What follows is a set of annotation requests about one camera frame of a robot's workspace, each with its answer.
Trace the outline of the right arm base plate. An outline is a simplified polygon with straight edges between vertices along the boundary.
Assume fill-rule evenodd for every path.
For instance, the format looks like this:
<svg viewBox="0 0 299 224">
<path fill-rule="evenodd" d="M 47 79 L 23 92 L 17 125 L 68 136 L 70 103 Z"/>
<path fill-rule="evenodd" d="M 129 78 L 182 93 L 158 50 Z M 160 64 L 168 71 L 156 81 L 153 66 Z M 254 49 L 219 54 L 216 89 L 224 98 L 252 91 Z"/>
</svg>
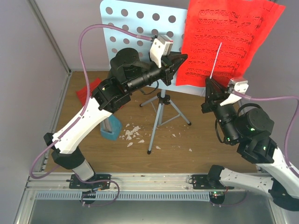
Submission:
<svg viewBox="0 0 299 224">
<path fill-rule="evenodd" d="M 224 186 L 220 183 L 220 177 L 209 174 L 195 174 L 192 175 L 188 181 L 193 189 L 202 190 L 226 190 L 234 189 L 232 186 Z"/>
</svg>

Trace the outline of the light blue music stand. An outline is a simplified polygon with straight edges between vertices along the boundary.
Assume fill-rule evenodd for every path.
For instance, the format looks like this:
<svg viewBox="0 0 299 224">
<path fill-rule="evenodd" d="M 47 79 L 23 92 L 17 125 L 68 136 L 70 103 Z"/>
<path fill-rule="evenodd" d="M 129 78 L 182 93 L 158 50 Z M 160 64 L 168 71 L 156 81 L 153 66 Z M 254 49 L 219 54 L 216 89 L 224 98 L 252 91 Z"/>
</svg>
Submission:
<svg viewBox="0 0 299 224">
<path fill-rule="evenodd" d="M 100 3 L 100 14 L 103 24 L 110 24 L 125 29 L 134 34 L 145 36 L 168 35 L 173 41 L 172 51 L 179 52 L 183 44 L 183 34 L 185 30 L 185 19 L 187 9 L 176 7 L 166 7 L 152 4 L 142 4 L 121 0 L 103 0 Z M 112 29 L 104 29 L 108 59 L 111 60 L 118 50 L 131 47 L 138 51 L 141 61 L 149 62 L 149 51 L 151 43 L 149 41 L 137 40 L 124 33 Z M 174 75 L 171 85 L 166 86 L 159 81 L 158 94 L 165 97 L 166 91 L 176 91 L 197 96 L 204 96 L 204 87 L 195 87 L 190 85 L 176 86 L 177 75 Z M 171 120 L 182 117 L 188 125 L 190 121 L 179 110 L 179 108 L 170 99 L 170 105 L 178 112 L 178 115 L 162 122 L 164 105 L 158 103 L 156 118 L 154 122 L 155 130 L 152 131 L 149 148 L 150 154 L 153 147 L 154 137 L 157 126 L 162 126 Z"/>
</svg>

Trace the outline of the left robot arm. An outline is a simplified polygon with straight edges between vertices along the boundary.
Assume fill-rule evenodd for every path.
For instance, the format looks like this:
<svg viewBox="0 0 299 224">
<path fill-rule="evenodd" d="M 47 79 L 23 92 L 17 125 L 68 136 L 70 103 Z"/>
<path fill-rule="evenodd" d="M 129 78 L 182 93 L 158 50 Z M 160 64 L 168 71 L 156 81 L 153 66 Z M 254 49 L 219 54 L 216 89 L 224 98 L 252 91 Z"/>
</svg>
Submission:
<svg viewBox="0 0 299 224">
<path fill-rule="evenodd" d="M 142 62 L 133 48 L 121 49 L 110 61 L 107 79 L 87 94 L 88 103 L 60 131 L 44 135 L 46 145 L 53 149 L 51 156 L 54 162 L 73 170 L 85 188 L 94 187 L 95 172 L 81 153 L 78 147 L 80 142 L 100 122 L 128 103 L 133 92 L 158 80 L 170 85 L 174 74 L 187 58 L 187 54 L 171 52 L 160 57 L 159 67 L 153 60 Z"/>
</svg>

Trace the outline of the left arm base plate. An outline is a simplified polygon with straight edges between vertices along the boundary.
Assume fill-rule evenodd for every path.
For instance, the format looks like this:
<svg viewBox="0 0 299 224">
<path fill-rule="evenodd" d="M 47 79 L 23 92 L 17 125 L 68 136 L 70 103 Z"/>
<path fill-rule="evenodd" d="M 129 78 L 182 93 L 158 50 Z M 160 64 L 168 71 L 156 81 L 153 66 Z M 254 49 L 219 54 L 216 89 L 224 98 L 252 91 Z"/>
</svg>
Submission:
<svg viewBox="0 0 299 224">
<path fill-rule="evenodd" d="M 82 195 L 83 195 L 83 201 L 87 204 L 92 204 L 95 202 L 94 200 L 87 202 L 88 199 L 95 199 L 96 197 L 96 191 L 98 190 L 106 190 L 110 188 L 110 181 L 111 175 L 110 174 L 96 174 L 94 177 L 92 177 L 88 182 L 94 182 L 101 180 L 101 182 L 97 183 L 83 183 L 81 182 L 75 174 L 71 175 L 69 180 L 66 180 L 69 183 L 70 189 L 83 189 Z"/>
</svg>

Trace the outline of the blue metronome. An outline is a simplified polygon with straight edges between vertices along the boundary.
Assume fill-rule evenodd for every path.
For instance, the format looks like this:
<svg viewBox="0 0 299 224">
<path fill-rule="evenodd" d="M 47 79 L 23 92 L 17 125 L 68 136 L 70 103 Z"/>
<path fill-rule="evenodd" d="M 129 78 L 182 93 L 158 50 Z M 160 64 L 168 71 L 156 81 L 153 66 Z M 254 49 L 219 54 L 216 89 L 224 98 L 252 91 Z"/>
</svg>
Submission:
<svg viewBox="0 0 299 224">
<path fill-rule="evenodd" d="M 100 123 L 100 133 L 105 139 L 116 141 L 120 135 L 122 124 L 119 119 L 111 115 Z"/>
</svg>

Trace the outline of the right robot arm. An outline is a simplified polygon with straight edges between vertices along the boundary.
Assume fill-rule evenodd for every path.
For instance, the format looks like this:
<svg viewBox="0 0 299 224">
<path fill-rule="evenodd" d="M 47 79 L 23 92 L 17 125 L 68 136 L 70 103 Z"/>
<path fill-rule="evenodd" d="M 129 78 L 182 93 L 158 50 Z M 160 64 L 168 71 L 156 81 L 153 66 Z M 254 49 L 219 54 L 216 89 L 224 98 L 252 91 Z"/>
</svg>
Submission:
<svg viewBox="0 0 299 224">
<path fill-rule="evenodd" d="M 246 175 L 220 165 L 211 166 L 207 184 L 212 189 L 234 187 L 267 196 L 288 211 L 299 209 L 299 171 L 290 163 L 287 151 L 271 138 L 274 121 L 258 104 L 259 98 L 246 94 L 248 82 L 231 79 L 224 86 L 206 78 L 203 113 L 215 115 L 215 131 L 220 143 L 237 146 L 246 161 L 268 173 L 267 177 Z"/>
</svg>

